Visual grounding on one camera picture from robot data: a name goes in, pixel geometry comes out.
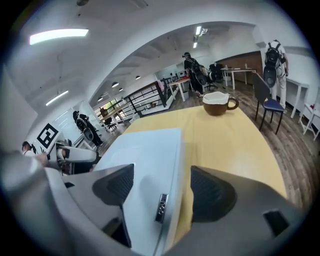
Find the brown wall panel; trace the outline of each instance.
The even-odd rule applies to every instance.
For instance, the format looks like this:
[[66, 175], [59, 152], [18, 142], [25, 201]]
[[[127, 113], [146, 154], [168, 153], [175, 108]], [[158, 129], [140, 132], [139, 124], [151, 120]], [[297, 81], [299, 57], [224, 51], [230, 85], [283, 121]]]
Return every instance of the brown wall panel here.
[[[255, 69], [260, 76], [263, 76], [263, 66], [260, 51], [253, 51], [245, 54], [232, 56], [226, 59], [219, 60], [217, 61], [217, 63], [222, 64], [223, 66], [227, 65], [228, 68], [232, 67], [241, 69], [244, 69], [245, 64], [247, 64], [248, 68]], [[251, 72], [246, 73], [246, 78], [248, 84], [253, 83], [253, 77]], [[234, 79], [244, 82], [245, 73], [234, 73]]]

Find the brown mug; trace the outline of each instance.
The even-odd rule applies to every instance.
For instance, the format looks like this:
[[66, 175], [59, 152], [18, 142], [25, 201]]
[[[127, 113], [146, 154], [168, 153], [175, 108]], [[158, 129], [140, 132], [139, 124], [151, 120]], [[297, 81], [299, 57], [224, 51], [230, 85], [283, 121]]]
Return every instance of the brown mug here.
[[[234, 102], [235, 105], [230, 107], [230, 101]], [[227, 110], [235, 110], [239, 106], [239, 101], [236, 98], [230, 97], [229, 94], [220, 91], [206, 94], [203, 96], [202, 103], [204, 110], [210, 116], [221, 116]]]

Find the mug handle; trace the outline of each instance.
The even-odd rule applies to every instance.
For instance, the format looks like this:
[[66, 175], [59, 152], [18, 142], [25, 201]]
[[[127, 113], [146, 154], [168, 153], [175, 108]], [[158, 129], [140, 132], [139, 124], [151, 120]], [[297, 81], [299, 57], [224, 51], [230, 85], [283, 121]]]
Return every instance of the mug handle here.
[[[232, 107], [229, 107], [229, 101], [234, 102], [235, 105], [232, 106]], [[227, 110], [235, 110], [237, 107], [239, 107], [239, 101], [238, 101], [236, 98], [234, 98], [234, 97], [229, 97], [229, 100], [228, 100], [226, 109], [227, 109]]]

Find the black railing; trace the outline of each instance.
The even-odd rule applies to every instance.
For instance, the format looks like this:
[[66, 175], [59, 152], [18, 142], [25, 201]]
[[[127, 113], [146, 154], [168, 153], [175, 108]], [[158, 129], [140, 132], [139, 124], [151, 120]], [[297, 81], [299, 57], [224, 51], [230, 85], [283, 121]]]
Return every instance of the black railing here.
[[124, 99], [132, 106], [134, 113], [138, 113], [140, 117], [144, 116], [144, 111], [163, 105], [167, 106], [169, 88], [164, 85], [161, 89], [157, 81], [150, 83], [135, 92], [127, 95]]

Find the light wood tabletop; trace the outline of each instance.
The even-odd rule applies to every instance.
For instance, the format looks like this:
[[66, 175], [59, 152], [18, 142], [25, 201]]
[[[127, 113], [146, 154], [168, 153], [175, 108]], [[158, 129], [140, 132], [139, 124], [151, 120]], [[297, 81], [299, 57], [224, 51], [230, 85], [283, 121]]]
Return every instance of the light wood tabletop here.
[[217, 169], [265, 183], [287, 197], [277, 161], [240, 108], [210, 116], [202, 106], [137, 119], [125, 133], [181, 128], [185, 143], [184, 188], [174, 243], [191, 228], [194, 195], [191, 165]]

